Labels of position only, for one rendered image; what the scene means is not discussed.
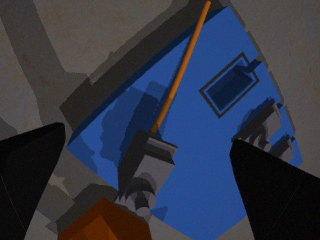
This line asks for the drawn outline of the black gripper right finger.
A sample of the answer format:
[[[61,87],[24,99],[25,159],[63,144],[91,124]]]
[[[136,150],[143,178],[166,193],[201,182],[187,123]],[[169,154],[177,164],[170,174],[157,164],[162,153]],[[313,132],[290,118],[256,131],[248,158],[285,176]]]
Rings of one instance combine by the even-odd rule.
[[[320,179],[243,139],[229,151],[255,240],[320,240]]]

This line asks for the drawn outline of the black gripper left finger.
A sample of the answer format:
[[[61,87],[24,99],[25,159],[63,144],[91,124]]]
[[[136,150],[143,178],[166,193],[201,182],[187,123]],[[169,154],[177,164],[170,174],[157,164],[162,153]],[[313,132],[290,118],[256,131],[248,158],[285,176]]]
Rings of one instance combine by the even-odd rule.
[[[59,121],[0,140],[0,240],[24,240],[64,144]]]

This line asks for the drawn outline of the blue flat deck plate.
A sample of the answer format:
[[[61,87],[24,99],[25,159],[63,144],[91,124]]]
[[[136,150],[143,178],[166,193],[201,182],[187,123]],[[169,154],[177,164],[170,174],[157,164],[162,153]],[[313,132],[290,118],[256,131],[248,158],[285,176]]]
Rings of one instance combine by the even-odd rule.
[[[117,169],[137,129],[155,127],[197,21],[129,76],[69,137],[67,148],[119,191]],[[279,92],[231,7],[205,16],[175,96],[157,129],[175,144],[175,168],[151,215],[191,240],[215,240],[247,216],[229,159],[243,139],[303,163]]]

